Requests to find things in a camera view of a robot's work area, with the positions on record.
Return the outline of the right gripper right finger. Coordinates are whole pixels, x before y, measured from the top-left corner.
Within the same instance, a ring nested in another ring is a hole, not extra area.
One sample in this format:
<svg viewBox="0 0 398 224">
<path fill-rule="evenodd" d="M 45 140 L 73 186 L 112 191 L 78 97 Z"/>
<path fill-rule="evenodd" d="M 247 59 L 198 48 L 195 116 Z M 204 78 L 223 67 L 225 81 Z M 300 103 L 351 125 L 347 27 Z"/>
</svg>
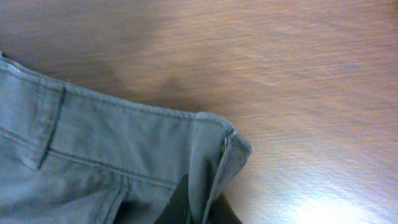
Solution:
<svg viewBox="0 0 398 224">
<path fill-rule="evenodd" d="M 208 223 L 211 224 L 243 224 L 234 213 L 227 198 L 221 194 L 210 207 Z"/>
</svg>

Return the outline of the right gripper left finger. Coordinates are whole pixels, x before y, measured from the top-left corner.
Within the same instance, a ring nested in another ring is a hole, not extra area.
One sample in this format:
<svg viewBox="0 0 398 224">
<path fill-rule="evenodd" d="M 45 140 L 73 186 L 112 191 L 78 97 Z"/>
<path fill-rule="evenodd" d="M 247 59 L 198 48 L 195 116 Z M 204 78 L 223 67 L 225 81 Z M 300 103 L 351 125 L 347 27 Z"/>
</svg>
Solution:
<svg viewBox="0 0 398 224">
<path fill-rule="evenodd" d="M 184 175 L 154 224 L 191 224 L 191 222 L 188 175 Z"/>
</svg>

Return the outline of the grey shorts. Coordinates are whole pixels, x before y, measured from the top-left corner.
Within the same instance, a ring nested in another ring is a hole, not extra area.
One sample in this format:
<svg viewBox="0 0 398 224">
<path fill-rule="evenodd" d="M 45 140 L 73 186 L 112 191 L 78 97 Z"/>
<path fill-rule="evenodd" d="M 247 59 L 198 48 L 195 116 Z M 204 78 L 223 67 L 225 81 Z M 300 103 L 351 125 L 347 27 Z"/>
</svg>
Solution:
<svg viewBox="0 0 398 224">
<path fill-rule="evenodd" d="M 1 222 L 154 223 L 188 175 L 191 223 L 251 145 L 224 117 L 133 103 L 1 58 Z"/>
</svg>

